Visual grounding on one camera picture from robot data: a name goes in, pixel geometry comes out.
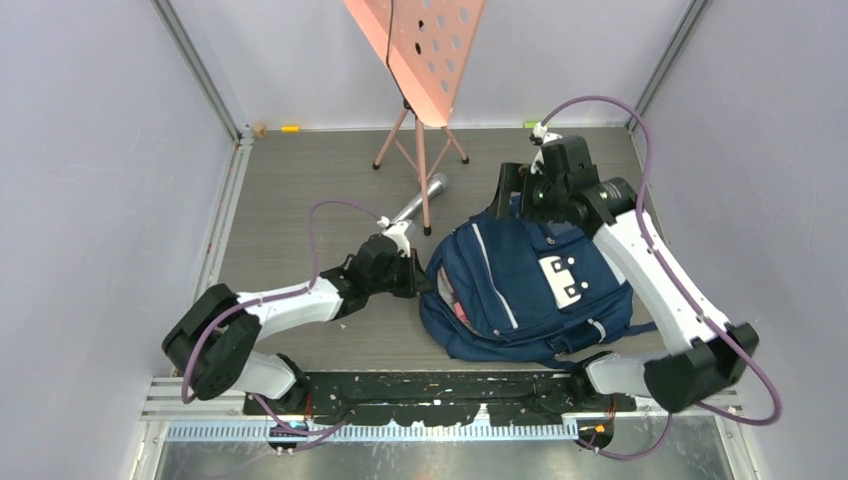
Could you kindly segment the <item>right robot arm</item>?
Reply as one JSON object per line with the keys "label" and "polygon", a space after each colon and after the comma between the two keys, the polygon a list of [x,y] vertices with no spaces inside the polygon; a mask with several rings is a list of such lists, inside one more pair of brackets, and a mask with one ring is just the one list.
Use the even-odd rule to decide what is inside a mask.
{"label": "right robot arm", "polygon": [[670,413],[703,406],[734,386],[760,343],[754,327],[732,324],[668,250],[625,179],[603,180],[586,141],[551,136],[531,164],[505,162],[489,207],[498,218],[569,223],[623,274],[656,325],[663,351],[648,359],[607,354],[586,362],[574,403],[596,410],[611,393],[647,396]]}

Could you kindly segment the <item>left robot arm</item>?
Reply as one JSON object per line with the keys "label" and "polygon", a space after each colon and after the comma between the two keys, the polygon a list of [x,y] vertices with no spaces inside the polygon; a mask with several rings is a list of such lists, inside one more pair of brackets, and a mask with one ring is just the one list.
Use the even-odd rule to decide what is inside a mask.
{"label": "left robot arm", "polygon": [[182,377],[186,404],[237,390],[293,414],[305,405],[309,382],[287,355],[256,351],[258,342],[349,316],[375,295],[410,299],[432,288],[407,241],[375,234],[341,265],[298,285],[256,293],[236,293],[224,283],[209,287],[166,335],[162,350]]}

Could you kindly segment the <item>navy blue student backpack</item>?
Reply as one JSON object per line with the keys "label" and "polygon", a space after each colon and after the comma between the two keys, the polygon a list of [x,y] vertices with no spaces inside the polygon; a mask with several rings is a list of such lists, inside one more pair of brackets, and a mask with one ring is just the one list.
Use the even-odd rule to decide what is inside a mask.
{"label": "navy blue student backpack", "polygon": [[[472,329],[442,301],[443,267]],[[496,219],[483,212],[456,227],[425,269],[421,323],[449,357],[468,362],[575,367],[572,355],[653,332],[633,321],[634,290],[577,227]]]}

